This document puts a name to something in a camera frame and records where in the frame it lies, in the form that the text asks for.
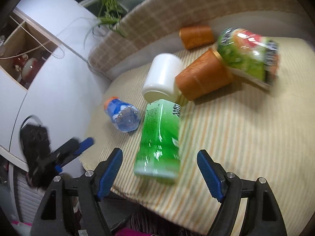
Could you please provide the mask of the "green tea bottle cup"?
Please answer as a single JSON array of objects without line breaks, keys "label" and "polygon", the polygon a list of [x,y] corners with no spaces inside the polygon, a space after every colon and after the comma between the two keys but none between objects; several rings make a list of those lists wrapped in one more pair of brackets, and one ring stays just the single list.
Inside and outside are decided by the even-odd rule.
[{"label": "green tea bottle cup", "polygon": [[164,184],[174,184],[179,176],[179,126],[181,106],[160,99],[146,107],[142,137],[133,172]]}]

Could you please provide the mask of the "white plastic cup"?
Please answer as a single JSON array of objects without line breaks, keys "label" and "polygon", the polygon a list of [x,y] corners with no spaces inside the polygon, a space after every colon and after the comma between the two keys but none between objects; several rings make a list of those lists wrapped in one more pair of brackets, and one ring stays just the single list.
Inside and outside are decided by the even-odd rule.
[{"label": "white plastic cup", "polygon": [[170,53],[157,55],[150,66],[142,95],[148,103],[164,99],[176,102],[179,90],[175,83],[176,76],[184,70],[182,60]]}]

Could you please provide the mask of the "copper cup in middle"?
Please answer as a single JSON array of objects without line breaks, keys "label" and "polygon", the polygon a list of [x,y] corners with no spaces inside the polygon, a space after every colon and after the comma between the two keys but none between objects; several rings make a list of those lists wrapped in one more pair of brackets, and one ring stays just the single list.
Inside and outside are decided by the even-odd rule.
[{"label": "copper cup in middle", "polygon": [[229,85],[232,80],[221,55],[209,49],[178,74],[175,83],[182,95],[193,101]]}]

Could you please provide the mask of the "grapefruit label bottle cup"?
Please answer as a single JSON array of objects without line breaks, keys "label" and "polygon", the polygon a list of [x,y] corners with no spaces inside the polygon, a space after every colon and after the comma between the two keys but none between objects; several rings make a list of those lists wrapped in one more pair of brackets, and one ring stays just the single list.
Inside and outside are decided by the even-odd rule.
[{"label": "grapefruit label bottle cup", "polygon": [[227,28],[218,37],[217,52],[231,72],[264,89],[277,78],[279,44],[243,28]]}]

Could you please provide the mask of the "copper cup near backrest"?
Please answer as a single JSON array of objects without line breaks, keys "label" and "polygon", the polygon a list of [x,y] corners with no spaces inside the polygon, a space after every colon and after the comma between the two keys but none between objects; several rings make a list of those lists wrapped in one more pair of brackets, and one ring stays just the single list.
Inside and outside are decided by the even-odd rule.
[{"label": "copper cup near backrest", "polygon": [[215,42],[212,29],[208,25],[183,27],[179,30],[179,37],[187,50]]}]

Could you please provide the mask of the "blue orange cut bottle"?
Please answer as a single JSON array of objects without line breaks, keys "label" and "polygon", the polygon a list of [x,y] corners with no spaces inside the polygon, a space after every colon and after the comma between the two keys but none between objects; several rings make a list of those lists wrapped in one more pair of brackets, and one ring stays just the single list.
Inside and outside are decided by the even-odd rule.
[{"label": "blue orange cut bottle", "polygon": [[138,109],[116,96],[105,101],[104,111],[109,116],[113,126],[120,132],[132,132],[139,127],[140,114]]}]

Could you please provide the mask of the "red white ornament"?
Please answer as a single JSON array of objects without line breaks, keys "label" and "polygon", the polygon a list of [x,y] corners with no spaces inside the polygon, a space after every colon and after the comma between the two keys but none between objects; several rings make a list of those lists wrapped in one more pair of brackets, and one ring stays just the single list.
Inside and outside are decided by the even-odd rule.
[{"label": "red white ornament", "polygon": [[26,83],[31,83],[41,66],[36,58],[29,58],[27,54],[13,59],[13,68],[21,73],[21,78]]}]

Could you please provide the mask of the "plaid sofa backrest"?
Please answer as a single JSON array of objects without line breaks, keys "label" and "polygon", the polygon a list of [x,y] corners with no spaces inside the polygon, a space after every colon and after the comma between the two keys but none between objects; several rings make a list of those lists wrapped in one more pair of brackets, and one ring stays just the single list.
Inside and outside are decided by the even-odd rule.
[{"label": "plaid sofa backrest", "polygon": [[109,76],[109,70],[125,58],[181,27],[254,11],[306,16],[298,0],[145,0],[118,24],[124,36],[110,31],[90,51],[89,63],[93,69]]}]

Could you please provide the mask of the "wooden wall shelf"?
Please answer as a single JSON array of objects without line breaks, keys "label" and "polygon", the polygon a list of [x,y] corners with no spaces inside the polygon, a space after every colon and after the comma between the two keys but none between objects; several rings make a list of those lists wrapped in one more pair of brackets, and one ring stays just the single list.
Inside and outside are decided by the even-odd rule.
[{"label": "wooden wall shelf", "polygon": [[36,58],[41,68],[48,58],[62,58],[64,55],[56,38],[34,20],[15,10],[1,30],[1,68],[17,83],[29,89],[32,82],[24,82],[21,73],[13,68],[13,59],[24,54]]}]

